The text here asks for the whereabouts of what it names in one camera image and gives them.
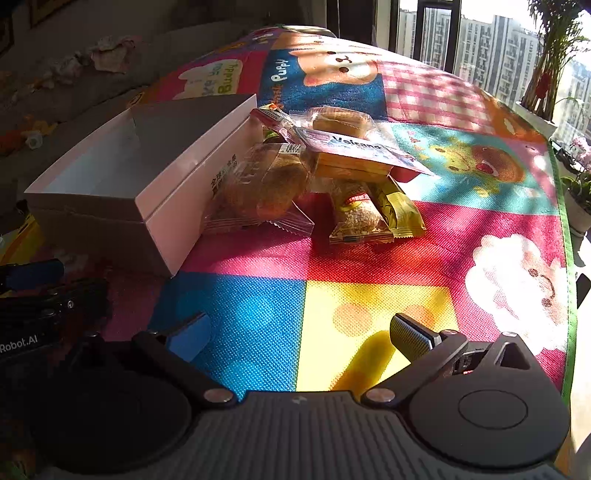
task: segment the white flower pot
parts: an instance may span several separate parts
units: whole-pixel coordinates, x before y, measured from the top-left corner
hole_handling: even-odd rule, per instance
[[[513,111],[519,115],[523,120],[526,120],[532,127],[546,137],[548,140],[558,128],[558,125],[548,122],[540,118],[535,113],[530,112],[527,108],[522,107],[520,102],[515,102]]]
[[[584,235],[591,228],[591,215],[579,206],[568,190],[564,192],[564,205],[571,230]]]

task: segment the orange polka dot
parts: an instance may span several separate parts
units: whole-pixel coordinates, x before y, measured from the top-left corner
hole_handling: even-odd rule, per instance
[[[345,303],[338,306],[333,313],[333,325],[348,337],[357,337],[367,333],[372,326],[369,310],[363,305]]]
[[[435,315],[433,315],[431,310],[426,309],[422,305],[409,305],[404,309],[403,313],[422,323],[427,328],[432,330],[435,328]]]

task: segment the pink box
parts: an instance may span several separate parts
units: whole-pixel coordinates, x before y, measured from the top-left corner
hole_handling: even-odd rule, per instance
[[[255,143],[255,95],[133,106],[26,191],[49,242],[134,270],[175,275],[202,231],[216,182]]]

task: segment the yellow square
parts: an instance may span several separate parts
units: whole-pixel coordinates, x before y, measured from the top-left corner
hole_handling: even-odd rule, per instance
[[[436,332],[459,329],[446,287],[308,280],[296,389],[358,396],[406,367],[389,341],[400,312]]]

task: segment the tablecloth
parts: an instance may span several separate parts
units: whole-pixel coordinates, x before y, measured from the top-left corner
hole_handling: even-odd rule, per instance
[[[388,339],[404,312],[472,340],[519,333],[565,398],[574,362],[573,261],[556,159],[506,106],[449,73],[376,47],[258,30],[187,64],[131,104],[256,93],[286,111],[333,105],[388,121],[436,175],[402,188],[427,234],[329,245],[330,200],[309,195],[311,238],[264,224],[203,236],[171,280],[121,271],[44,245],[31,217],[2,240],[0,263],[53,255],[71,277],[111,282],[106,339],[168,327],[196,311],[213,337],[195,366],[246,390],[359,393],[408,361]]]

